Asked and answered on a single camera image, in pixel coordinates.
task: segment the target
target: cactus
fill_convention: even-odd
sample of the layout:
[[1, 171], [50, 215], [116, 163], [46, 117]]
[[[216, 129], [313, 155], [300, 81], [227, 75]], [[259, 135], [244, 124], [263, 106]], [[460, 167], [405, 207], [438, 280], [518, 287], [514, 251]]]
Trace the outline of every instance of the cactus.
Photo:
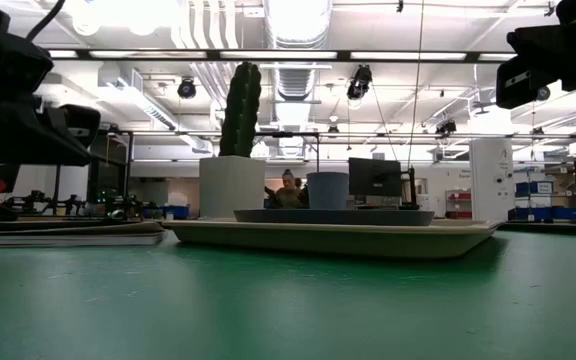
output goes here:
[[230, 81], [226, 119], [221, 128], [219, 156], [250, 157], [261, 95], [261, 73], [257, 65], [237, 66]]

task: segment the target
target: tray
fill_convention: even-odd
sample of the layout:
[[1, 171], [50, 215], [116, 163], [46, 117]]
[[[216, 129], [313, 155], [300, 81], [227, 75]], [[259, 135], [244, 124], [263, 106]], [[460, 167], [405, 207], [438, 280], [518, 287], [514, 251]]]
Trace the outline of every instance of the tray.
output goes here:
[[154, 245], [167, 232], [156, 222], [0, 222], [0, 246]]
[[459, 257], [501, 222], [435, 220], [430, 226], [171, 221], [182, 243], [404, 259]]
[[239, 222], [330, 225], [428, 226], [435, 213], [419, 210], [236, 210]]

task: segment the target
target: potted cactus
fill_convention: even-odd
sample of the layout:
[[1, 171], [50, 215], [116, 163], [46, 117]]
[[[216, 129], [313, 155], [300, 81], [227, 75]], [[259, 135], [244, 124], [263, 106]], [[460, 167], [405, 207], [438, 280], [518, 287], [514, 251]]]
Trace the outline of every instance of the potted cactus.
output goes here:
[[234, 210], [263, 207], [266, 162], [250, 158], [261, 95], [256, 65], [237, 66], [230, 81], [219, 157], [199, 162], [202, 218], [233, 218]]

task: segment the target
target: white pot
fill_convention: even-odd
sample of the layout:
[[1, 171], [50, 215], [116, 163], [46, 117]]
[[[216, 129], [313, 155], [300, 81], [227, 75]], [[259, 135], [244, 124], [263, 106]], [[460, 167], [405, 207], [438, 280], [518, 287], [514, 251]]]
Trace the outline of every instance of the white pot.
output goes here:
[[235, 210], [264, 207], [266, 162], [239, 156], [199, 160], [199, 203], [205, 219], [234, 219]]

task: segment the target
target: green table surface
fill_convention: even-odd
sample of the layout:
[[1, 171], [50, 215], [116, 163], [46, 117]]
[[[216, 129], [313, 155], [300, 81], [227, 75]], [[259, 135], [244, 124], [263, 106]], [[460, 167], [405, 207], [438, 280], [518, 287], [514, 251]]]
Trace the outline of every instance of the green table surface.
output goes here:
[[458, 260], [0, 249], [0, 359], [575, 359], [576, 237]]

